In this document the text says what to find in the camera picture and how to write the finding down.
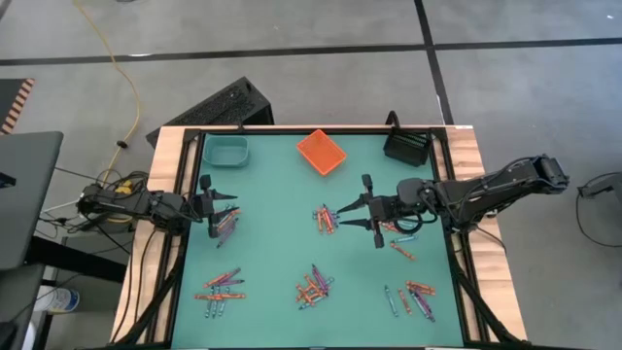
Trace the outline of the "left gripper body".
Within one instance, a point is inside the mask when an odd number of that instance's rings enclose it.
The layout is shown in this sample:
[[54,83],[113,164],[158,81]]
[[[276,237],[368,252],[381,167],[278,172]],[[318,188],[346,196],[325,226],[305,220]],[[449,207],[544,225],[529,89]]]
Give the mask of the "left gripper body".
[[212,198],[214,189],[212,189],[211,176],[201,175],[198,180],[198,186],[201,189],[201,193],[192,197],[191,206],[200,219],[207,221],[209,235],[210,217],[217,213],[214,208],[214,199]]

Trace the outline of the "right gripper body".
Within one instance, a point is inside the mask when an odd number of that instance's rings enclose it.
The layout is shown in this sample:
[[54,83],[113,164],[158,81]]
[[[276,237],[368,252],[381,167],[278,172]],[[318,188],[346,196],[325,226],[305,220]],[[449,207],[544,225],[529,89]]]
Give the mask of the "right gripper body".
[[362,175],[365,192],[362,194],[363,204],[367,207],[369,218],[363,221],[363,227],[373,233],[374,246],[379,249],[385,246],[380,231],[380,223],[393,220],[396,216],[395,199],[385,195],[374,195],[372,179],[369,174]]

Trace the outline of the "teal plastic bin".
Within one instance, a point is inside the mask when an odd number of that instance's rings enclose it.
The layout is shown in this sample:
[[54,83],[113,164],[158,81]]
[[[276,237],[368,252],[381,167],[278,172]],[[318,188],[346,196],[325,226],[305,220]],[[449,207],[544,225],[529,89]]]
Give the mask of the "teal plastic bin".
[[244,167],[249,159],[246,137],[209,134],[205,139],[203,160],[213,167]]

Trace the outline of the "orange plastic basket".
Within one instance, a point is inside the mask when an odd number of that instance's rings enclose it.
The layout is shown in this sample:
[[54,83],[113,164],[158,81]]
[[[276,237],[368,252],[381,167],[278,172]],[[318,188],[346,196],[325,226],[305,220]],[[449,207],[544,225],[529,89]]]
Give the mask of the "orange plastic basket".
[[313,131],[298,142],[296,148],[322,176],[327,176],[347,157],[346,153],[321,129]]

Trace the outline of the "black plastic basket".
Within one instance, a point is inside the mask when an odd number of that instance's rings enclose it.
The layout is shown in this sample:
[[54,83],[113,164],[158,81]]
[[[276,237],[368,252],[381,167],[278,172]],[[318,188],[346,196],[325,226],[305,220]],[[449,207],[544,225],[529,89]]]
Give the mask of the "black plastic basket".
[[426,133],[393,127],[385,141],[383,152],[388,158],[418,167],[427,162],[431,144],[432,140]]

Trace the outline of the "green table mat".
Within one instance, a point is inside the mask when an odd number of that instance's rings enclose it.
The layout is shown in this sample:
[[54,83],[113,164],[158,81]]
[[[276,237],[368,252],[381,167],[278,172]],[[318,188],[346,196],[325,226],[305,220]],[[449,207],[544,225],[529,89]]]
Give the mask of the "green table mat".
[[[399,246],[416,261],[391,246],[377,249],[373,235],[341,221],[367,216],[366,210],[339,214],[363,191],[362,175],[369,174],[374,192],[392,195],[407,178],[430,179],[429,165],[413,167],[383,153],[381,135],[339,135],[345,161],[321,176],[297,151],[295,135],[253,135],[250,160],[241,168],[203,164],[214,188],[236,195],[241,210],[235,232],[220,249],[203,225],[193,225],[172,344],[176,348],[278,347],[388,347],[445,345],[463,342],[458,307],[440,223],[422,227],[418,239]],[[333,234],[320,234],[312,212],[326,205],[340,218]],[[326,298],[315,307],[298,310],[296,285],[307,286],[316,265],[324,278],[333,277]],[[228,299],[222,317],[205,318],[209,295],[203,285],[241,270],[230,279],[244,279],[230,287],[243,299]],[[435,322],[426,319],[406,280],[435,288],[423,295]],[[391,289],[398,317],[384,293]],[[397,288],[405,292],[412,315],[404,310]]]

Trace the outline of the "white plastic bottle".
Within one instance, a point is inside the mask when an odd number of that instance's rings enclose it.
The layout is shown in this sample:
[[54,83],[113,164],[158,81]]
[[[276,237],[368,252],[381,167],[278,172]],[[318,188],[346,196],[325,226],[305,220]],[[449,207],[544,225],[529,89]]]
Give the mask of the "white plastic bottle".
[[52,286],[41,286],[34,304],[34,311],[51,314],[73,312],[80,303],[76,290]]

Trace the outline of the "large grey desk surface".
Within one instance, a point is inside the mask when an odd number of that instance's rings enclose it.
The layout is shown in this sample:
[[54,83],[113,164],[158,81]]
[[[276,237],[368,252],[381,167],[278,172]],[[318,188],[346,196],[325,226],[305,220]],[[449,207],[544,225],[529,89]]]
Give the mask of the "large grey desk surface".
[[34,262],[34,235],[59,156],[60,131],[0,136],[0,173],[15,179],[0,188],[0,270]]

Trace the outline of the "small grey desk surface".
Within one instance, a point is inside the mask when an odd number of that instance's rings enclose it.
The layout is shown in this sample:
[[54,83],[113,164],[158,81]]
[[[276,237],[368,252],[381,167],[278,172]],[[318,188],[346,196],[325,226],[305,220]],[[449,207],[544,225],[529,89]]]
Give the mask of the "small grey desk surface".
[[26,264],[0,270],[0,350],[20,350],[45,267]]

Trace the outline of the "grey metal stand foot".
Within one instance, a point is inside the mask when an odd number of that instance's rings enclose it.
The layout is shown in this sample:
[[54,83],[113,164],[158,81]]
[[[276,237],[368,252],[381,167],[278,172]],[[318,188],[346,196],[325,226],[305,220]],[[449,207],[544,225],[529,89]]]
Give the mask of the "grey metal stand foot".
[[600,193],[614,192],[622,203],[622,171],[599,175],[578,188],[581,197],[594,197]]

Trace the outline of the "black mat orange striped edge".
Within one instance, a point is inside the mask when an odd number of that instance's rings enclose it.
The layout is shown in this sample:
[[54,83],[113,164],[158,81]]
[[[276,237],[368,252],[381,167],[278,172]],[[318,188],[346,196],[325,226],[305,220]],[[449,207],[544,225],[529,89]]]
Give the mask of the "black mat orange striped edge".
[[14,132],[35,80],[0,79],[0,136]]

